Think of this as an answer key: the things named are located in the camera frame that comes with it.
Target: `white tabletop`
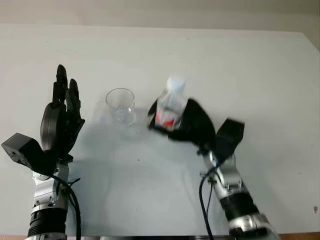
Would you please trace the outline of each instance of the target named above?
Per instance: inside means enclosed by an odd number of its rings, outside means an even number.
[[[259,210],[279,233],[320,230],[319,52],[301,33],[0,24],[0,141],[16,132],[40,141],[58,64],[78,82],[86,120],[71,151],[70,179],[84,236],[205,235],[196,148],[144,127],[143,113],[171,73],[186,77],[218,128],[245,122],[236,165]],[[111,122],[117,87],[136,96],[137,122]],[[25,235],[32,172],[0,150],[0,234]],[[207,199],[208,186],[204,187]],[[75,234],[73,210],[67,233]],[[227,234],[214,197],[213,233]]]

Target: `silver metal arm segment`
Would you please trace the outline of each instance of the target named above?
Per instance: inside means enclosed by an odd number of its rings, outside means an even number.
[[[217,159],[211,151],[204,156],[204,162],[208,169],[217,165]],[[236,239],[280,240],[267,217],[254,205],[236,168],[235,155],[219,166],[210,179],[224,209],[231,236]]]
[[[54,175],[67,182],[68,164],[58,163]],[[66,189],[57,180],[36,172],[33,172],[33,180],[35,193],[26,240],[67,240],[65,222],[68,212],[68,193]]]

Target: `transparent cup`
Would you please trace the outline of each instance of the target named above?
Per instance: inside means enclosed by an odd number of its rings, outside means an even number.
[[[107,93],[105,102],[113,119],[120,124],[130,125],[135,121],[135,95],[127,88],[115,88]]]

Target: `black cable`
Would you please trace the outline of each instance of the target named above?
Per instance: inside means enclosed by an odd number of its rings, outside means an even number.
[[[79,182],[80,179],[81,179],[81,178],[79,177],[79,178],[77,178],[76,180],[73,180],[73,181],[68,182],[69,186],[71,187],[73,184]]]
[[[212,235],[211,232],[211,228],[209,225],[209,220],[208,220],[208,215],[206,214],[206,209],[205,209],[205,205],[204,205],[204,200],[202,197],[202,187],[204,185],[205,180],[207,179],[207,177],[209,177],[212,173],[215,173],[217,168],[222,164],[223,162],[217,164],[216,166],[213,166],[210,168],[210,170],[204,175],[204,177],[201,179],[200,185],[199,185],[199,199],[200,199],[200,204],[201,204],[201,209],[202,209],[202,214],[203,214],[203,218],[204,218],[204,223],[205,223],[205,228],[206,231],[208,233],[208,236],[210,238],[210,240],[214,240],[214,236]]]
[[[69,194],[69,196],[71,195],[71,197],[73,198],[73,203],[71,203],[74,206],[74,210],[75,210],[75,222],[76,222],[76,240],[81,240],[81,216],[80,216],[80,207],[79,207],[79,203],[77,200],[77,196],[75,194],[75,192],[72,190],[72,188],[69,186],[69,184],[62,180],[61,178],[51,174],[51,175],[47,175],[50,178],[53,178],[55,180],[57,180],[59,183],[61,183],[66,189],[67,192]]]
[[[214,188],[214,184],[211,182],[209,200],[208,200],[208,205],[206,206],[206,212],[205,212],[207,216],[208,216],[209,205],[210,205],[210,200],[211,200],[211,195],[212,195],[212,190],[213,190],[213,188]]]

